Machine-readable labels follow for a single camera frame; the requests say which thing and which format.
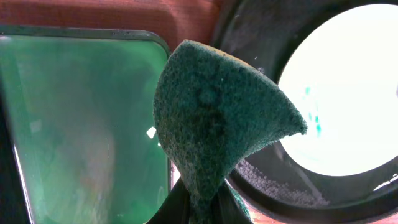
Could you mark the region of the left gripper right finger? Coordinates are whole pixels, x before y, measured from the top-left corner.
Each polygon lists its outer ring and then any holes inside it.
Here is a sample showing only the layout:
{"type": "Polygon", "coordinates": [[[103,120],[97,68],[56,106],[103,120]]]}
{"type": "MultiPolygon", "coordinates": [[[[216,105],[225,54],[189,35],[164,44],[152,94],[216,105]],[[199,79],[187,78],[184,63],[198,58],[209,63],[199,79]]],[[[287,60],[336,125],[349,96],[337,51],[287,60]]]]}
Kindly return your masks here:
{"type": "Polygon", "coordinates": [[[230,187],[226,182],[218,188],[214,196],[214,223],[215,224],[251,224],[241,207],[235,200],[230,187]]]}

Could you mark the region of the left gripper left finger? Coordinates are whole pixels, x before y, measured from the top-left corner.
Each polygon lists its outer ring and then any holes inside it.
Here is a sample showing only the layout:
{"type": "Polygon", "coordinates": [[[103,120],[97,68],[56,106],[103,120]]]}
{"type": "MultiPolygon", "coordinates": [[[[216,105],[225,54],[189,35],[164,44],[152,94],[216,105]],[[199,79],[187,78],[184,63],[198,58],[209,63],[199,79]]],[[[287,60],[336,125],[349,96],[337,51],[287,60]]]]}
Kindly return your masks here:
{"type": "Polygon", "coordinates": [[[189,224],[190,194],[181,178],[156,214],[146,224],[189,224]]]}

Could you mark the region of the dark green sponge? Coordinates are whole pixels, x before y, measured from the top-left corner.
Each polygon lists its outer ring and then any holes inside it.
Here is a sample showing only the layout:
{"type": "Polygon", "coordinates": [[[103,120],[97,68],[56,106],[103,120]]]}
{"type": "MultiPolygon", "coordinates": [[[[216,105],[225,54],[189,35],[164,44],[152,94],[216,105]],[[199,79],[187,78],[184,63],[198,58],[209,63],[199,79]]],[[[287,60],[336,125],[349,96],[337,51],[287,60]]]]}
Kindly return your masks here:
{"type": "Polygon", "coordinates": [[[214,196],[235,165],[307,124],[283,91],[246,62],[184,40],[154,95],[160,145],[190,194],[189,223],[214,223],[214,196]]]}

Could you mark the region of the mint plate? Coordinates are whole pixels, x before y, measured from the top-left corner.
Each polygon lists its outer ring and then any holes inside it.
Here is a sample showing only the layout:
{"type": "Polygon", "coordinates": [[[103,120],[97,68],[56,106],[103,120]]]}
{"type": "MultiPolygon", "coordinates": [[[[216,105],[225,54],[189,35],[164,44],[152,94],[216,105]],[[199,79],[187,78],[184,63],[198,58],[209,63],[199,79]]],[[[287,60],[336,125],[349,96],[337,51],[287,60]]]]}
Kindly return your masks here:
{"type": "Polygon", "coordinates": [[[397,6],[370,4],[332,17],[298,47],[280,89],[307,133],[283,138],[300,166],[360,174],[397,155],[397,6]]]}

